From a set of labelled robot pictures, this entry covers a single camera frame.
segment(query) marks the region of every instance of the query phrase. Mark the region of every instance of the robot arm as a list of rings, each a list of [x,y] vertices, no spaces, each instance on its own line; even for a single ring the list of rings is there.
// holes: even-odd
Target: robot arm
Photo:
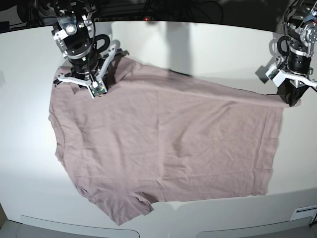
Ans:
[[[287,10],[285,34],[277,43],[282,56],[276,58],[277,63],[272,64],[266,73],[278,87],[277,93],[290,106],[294,106],[309,87],[317,91],[317,81],[310,79],[313,73],[310,63],[317,40],[317,1],[313,5],[311,2],[295,0]],[[287,45],[286,52],[281,47],[283,41]]]
[[[73,9],[70,0],[54,0],[57,23],[53,25],[52,35],[64,58],[72,64],[71,72],[59,75],[55,86],[62,82],[71,82],[87,87],[92,98],[105,94],[107,88],[104,78],[114,56],[121,50],[110,49],[101,55],[110,45],[107,35],[97,35],[92,18],[95,11],[87,0],[85,8]],[[93,26],[94,37],[89,37]],[[96,42],[104,40],[97,49]]]

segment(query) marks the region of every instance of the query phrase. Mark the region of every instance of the white tabletop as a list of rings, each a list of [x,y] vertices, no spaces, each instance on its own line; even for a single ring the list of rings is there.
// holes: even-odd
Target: white tabletop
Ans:
[[[56,140],[48,110],[52,79],[64,59],[51,30],[44,27],[0,35],[0,202],[7,217],[18,222],[25,215],[118,228],[77,193],[54,156]],[[120,45],[132,59],[142,63],[258,93],[275,94],[277,90],[271,81],[264,84],[255,75],[261,65],[266,66],[277,55],[275,43],[280,35],[275,33],[176,22],[98,23],[99,33],[108,34],[111,44]],[[317,70],[316,57],[312,67]],[[208,219],[219,220],[213,211],[221,213],[237,205],[241,209],[252,204],[259,207],[261,203],[276,201],[279,194],[316,189],[316,103],[317,93],[309,89],[300,107],[284,110],[267,196],[157,203],[148,216],[119,228],[137,230],[147,238],[168,234],[193,237],[199,231],[224,228],[222,223],[206,223]],[[207,207],[212,208],[210,213],[204,213]],[[237,226],[257,224],[252,217],[248,219]],[[285,216],[276,218],[280,220],[285,220]],[[184,224],[191,224],[191,232],[184,232]]]

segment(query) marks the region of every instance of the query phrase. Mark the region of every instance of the shirt sleeve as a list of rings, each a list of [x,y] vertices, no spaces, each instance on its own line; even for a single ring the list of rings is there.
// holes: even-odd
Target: shirt sleeve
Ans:
[[[88,200],[96,204],[118,226],[139,215],[147,215],[153,211],[149,201],[136,197],[133,193],[99,190]]]

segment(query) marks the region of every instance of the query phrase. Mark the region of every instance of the table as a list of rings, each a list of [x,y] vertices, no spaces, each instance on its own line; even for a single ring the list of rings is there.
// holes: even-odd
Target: table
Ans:
[[[317,93],[309,89],[300,107],[284,110],[267,196],[156,203],[151,214],[118,227],[77,193],[54,156],[48,109],[52,79],[64,59],[52,29],[0,35],[0,202],[8,219],[20,222],[24,215],[131,229],[142,238],[191,238],[200,231],[284,222],[295,208],[317,204]],[[100,33],[139,62],[234,88],[276,93],[271,81],[264,84],[255,73],[278,55],[279,34],[180,22],[103,22],[97,23]]]

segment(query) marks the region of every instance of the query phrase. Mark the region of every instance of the mauve t-shirt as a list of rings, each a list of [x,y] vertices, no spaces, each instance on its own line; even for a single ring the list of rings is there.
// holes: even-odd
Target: mauve t-shirt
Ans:
[[[53,87],[56,156],[121,225],[152,203],[265,195],[283,108],[260,95],[115,58],[106,95]]]

